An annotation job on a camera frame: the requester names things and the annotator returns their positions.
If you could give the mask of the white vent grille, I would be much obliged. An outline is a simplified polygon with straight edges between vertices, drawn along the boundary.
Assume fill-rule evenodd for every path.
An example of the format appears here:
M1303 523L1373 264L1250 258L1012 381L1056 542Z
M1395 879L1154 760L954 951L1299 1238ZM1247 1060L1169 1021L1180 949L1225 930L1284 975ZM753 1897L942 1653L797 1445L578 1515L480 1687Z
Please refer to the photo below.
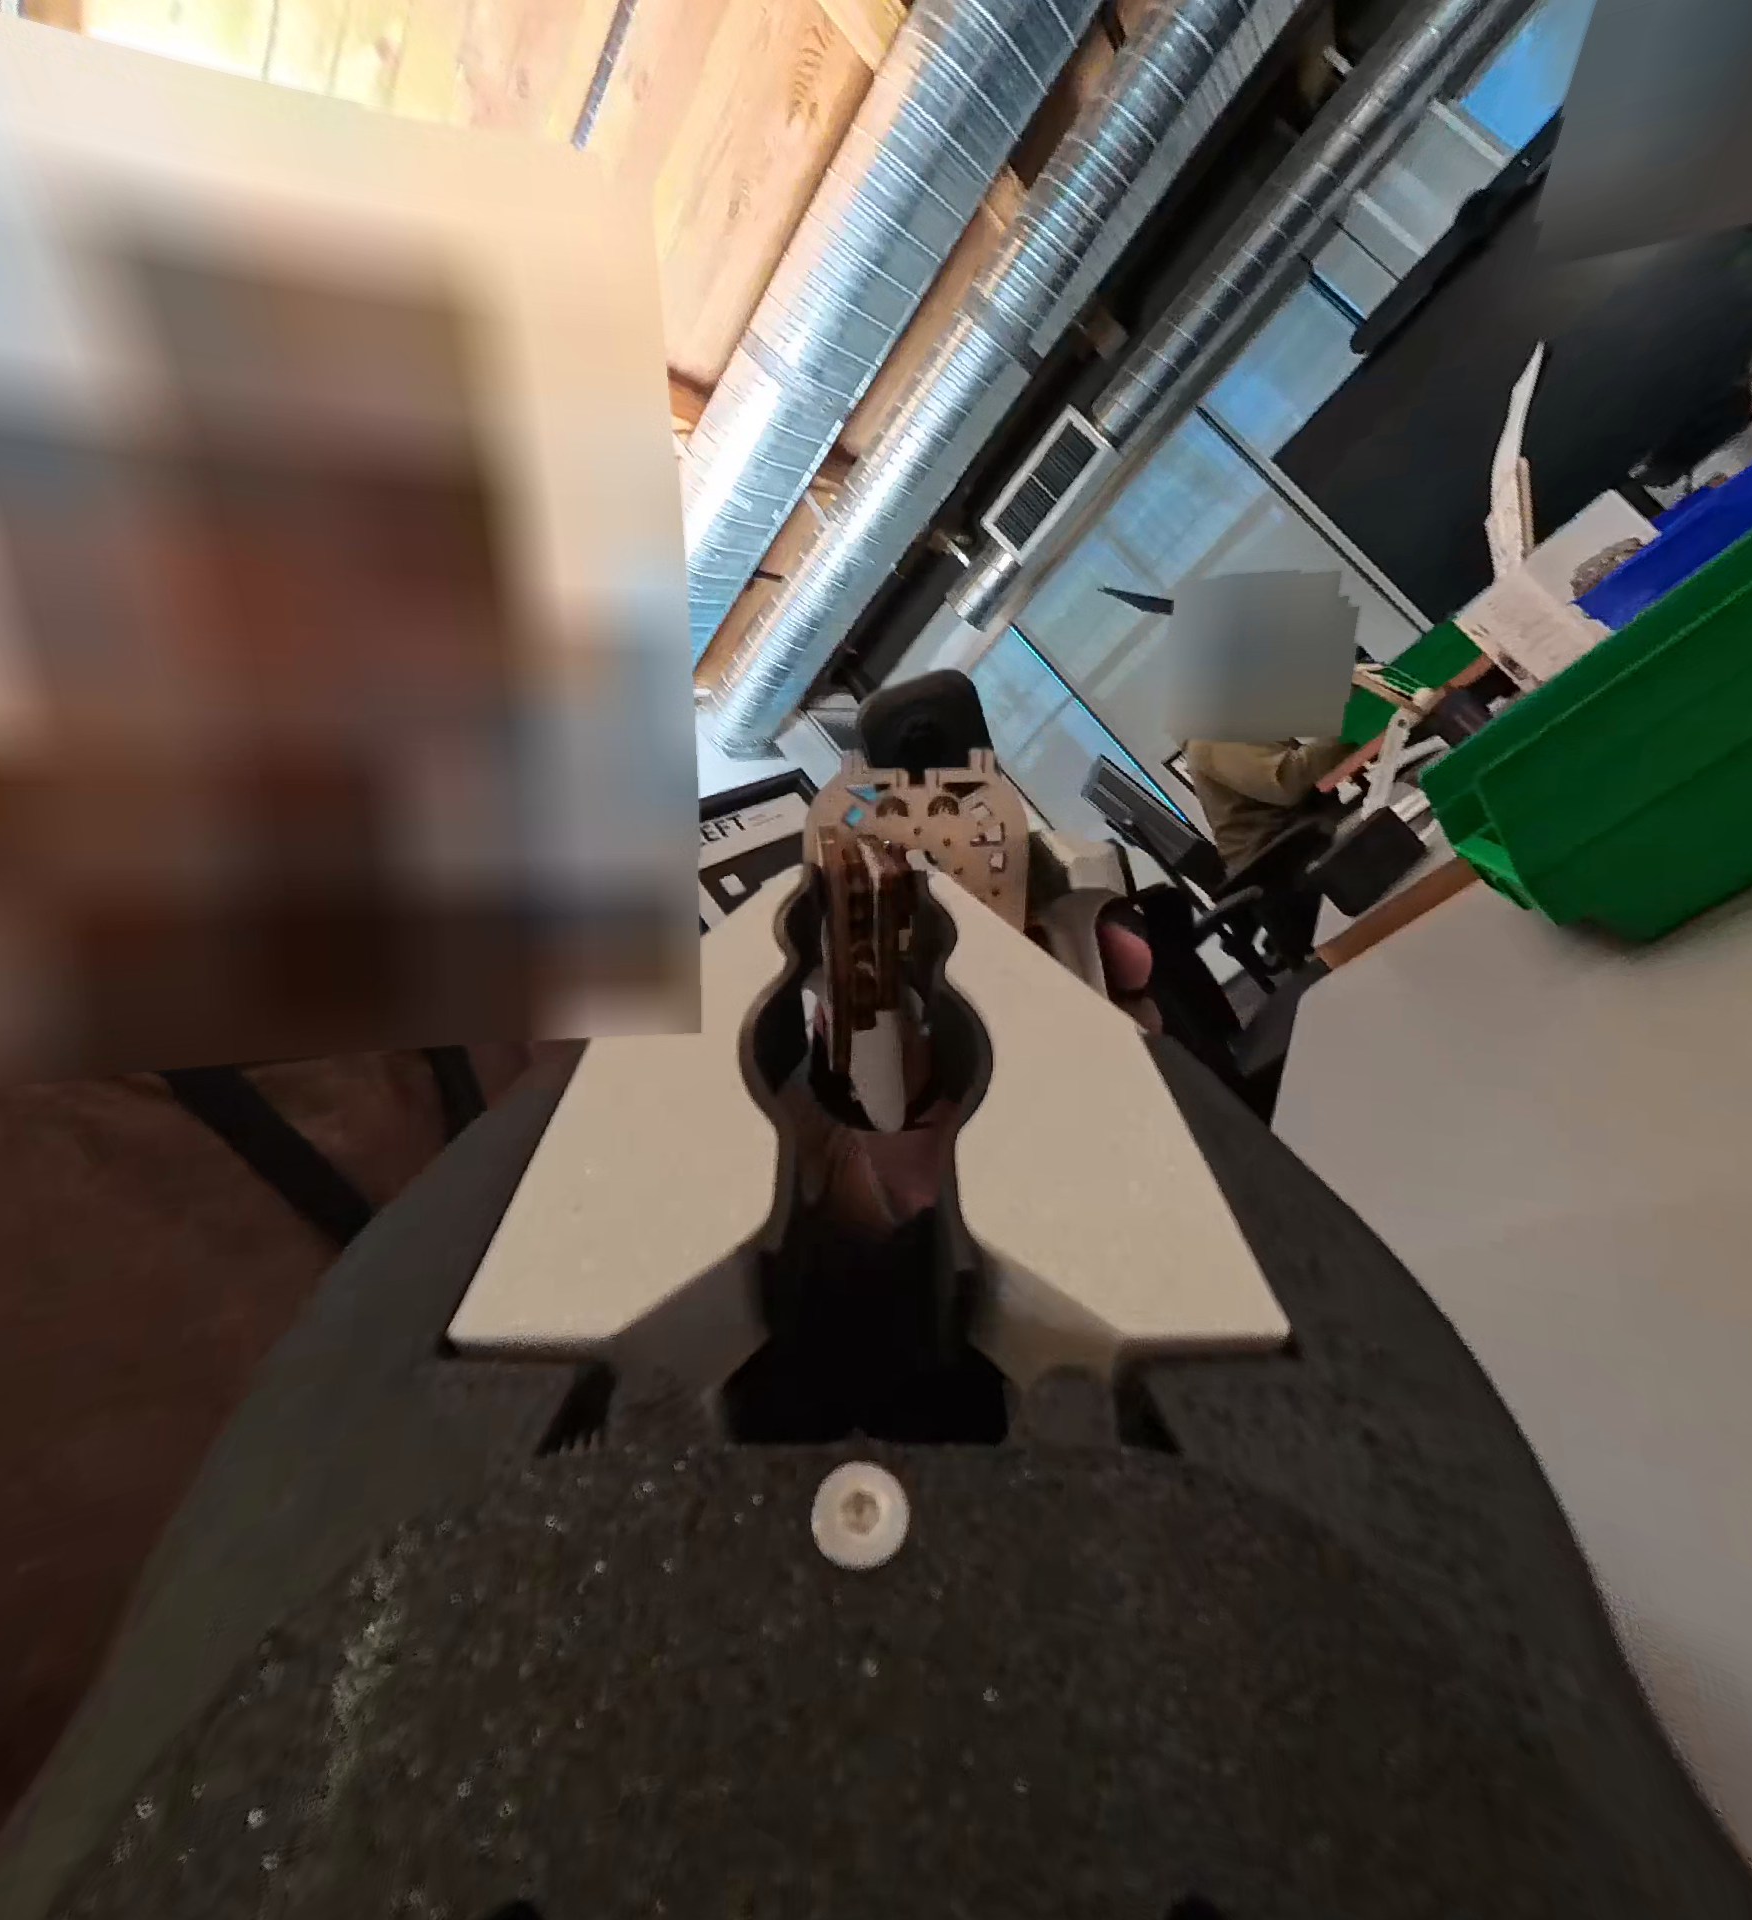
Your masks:
M1113 460L1095 420L1067 405L983 515L985 534L1019 565L1029 560Z

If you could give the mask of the printed paper sheets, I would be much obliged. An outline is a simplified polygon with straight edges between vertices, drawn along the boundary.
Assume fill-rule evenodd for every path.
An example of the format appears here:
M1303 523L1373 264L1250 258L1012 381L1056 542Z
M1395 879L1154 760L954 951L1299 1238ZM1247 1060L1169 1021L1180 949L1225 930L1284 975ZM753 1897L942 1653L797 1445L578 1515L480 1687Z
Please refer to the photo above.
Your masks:
M1612 636L1580 594L1656 539L1659 530L1631 511L1577 517L1461 609L1454 625L1481 657L1533 691Z

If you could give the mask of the blue plastic bin stack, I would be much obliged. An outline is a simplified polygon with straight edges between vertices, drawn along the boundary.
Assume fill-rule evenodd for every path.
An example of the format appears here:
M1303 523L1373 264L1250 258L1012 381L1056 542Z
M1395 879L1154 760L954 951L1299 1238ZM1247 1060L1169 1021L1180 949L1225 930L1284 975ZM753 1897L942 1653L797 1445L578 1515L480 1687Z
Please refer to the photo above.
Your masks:
M1752 465L1656 517L1656 539L1585 590L1574 607L1610 632L1752 533Z

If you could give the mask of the black office chair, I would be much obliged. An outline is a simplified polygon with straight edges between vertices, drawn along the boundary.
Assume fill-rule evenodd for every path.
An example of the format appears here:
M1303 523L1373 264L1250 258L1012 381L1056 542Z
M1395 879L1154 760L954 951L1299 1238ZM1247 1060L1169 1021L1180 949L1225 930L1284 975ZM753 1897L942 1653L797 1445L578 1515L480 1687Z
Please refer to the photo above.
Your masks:
M1131 897L1151 973L1121 1006L1271 1123L1297 1010L1328 973L1316 957L1322 910L1360 918L1425 868L1435 848L1385 809L1341 827L1304 822L1242 877L1226 877L1215 845L1187 824L1125 810L1107 813L1107 822L1126 851L1166 874Z

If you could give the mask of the wooden gear model assembly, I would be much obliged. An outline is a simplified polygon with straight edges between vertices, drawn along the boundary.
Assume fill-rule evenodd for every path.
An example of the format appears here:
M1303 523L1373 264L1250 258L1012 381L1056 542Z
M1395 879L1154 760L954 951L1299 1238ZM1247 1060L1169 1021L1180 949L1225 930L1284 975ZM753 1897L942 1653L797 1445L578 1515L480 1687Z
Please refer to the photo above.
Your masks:
M818 828L813 866L822 889L831 1071L849 1078L856 1041L906 1009L919 891L908 855L858 828Z

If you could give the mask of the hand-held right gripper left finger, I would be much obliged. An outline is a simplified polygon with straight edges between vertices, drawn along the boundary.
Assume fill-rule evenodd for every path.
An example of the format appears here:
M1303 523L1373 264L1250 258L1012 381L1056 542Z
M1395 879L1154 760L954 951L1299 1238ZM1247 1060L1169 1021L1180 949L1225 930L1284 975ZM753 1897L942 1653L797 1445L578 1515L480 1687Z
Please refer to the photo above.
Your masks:
M765 1230L779 1139L745 1042L802 887L772 877L700 941L700 1030L586 1046L450 1320L456 1355L607 1358Z

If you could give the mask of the large green plastic bin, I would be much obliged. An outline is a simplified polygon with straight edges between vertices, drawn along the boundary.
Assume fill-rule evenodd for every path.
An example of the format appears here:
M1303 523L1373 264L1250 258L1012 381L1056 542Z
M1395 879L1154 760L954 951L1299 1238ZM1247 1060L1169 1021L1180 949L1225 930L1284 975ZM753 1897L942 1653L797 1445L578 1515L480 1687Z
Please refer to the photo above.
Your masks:
M1556 927L1648 944L1752 889L1752 533L1423 780L1453 852Z

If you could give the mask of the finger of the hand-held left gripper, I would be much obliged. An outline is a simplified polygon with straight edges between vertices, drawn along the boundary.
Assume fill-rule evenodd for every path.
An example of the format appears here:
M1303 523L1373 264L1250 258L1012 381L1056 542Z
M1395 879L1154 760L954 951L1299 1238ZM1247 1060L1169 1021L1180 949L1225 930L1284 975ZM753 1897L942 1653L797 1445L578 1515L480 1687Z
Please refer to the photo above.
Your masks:
M901 1135L908 1126L912 1074L901 1010L878 1010L868 1025L851 1030L845 1077L871 1133Z

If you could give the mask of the person's left hand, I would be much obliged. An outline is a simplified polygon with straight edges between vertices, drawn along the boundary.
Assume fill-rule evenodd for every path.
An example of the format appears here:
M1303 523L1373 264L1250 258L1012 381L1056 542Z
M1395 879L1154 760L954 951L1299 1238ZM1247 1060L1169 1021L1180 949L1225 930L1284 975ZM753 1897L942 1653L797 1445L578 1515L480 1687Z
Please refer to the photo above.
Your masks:
M1154 954L1149 933L1133 925L1114 909L1099 914L1095 925L1097 954L1105 980L1105 997L1128 1016L1140 1032L1161 1039L1162 1015L1154 1001Z

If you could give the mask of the wooden model plate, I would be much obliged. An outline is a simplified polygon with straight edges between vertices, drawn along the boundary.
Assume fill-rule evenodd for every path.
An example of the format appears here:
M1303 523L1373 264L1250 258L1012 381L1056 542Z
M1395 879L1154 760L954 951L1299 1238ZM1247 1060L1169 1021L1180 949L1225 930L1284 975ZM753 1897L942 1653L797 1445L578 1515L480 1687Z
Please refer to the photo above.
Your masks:
M951 881L1019 938L1030 930L1030 809L989 747L920 774L851 748L809 807L806 868L822 871L829 832Z

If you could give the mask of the small green plastic bin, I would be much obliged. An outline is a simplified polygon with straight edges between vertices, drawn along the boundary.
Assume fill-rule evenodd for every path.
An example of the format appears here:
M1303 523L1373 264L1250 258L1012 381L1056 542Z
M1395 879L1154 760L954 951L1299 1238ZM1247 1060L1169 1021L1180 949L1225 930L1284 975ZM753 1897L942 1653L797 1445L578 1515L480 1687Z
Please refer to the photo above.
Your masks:
M1437 739L1459 750L1525 693L1525 682L1459 625L1443 623L1389 662L1358 651L1339 739L1348 750L1366 750L1404 716L1414 741Z

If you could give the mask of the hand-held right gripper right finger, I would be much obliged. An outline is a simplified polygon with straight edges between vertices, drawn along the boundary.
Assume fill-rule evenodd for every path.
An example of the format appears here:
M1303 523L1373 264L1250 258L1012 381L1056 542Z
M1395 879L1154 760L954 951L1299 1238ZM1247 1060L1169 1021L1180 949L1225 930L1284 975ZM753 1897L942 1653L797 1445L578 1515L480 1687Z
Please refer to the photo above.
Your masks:
M1293 1334L1135 1021L933 877L942 982L975 1016L983 1092L953 1145L980 1256L975 1339L1009 1380L1143 1358L1275 1353Z

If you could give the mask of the silver ventilation duct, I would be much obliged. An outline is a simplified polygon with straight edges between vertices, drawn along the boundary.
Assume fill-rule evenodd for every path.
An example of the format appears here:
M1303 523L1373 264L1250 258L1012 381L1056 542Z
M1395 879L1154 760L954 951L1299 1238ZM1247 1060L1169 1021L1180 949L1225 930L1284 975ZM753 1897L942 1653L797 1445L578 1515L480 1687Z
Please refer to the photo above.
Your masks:
M1183 383L1216 370L1225 350L1248 338L1416 120L1468 83L1529 11L1522 3L1398 6L1369 57L1330 93L1176 298L1125 350L1118 370L1085 413L1114 455ZM983 517L975 515L983 554L953 599L972 627L995 616L1024 565L990 541Z
M1093 4L915 4L691 440L696 550L774 527L901 343Z
M904 359L908 377L821 527L696 669L696 720L714 750L769 750L1185 167L1297 60L1324 11L1143 9L954 310Z

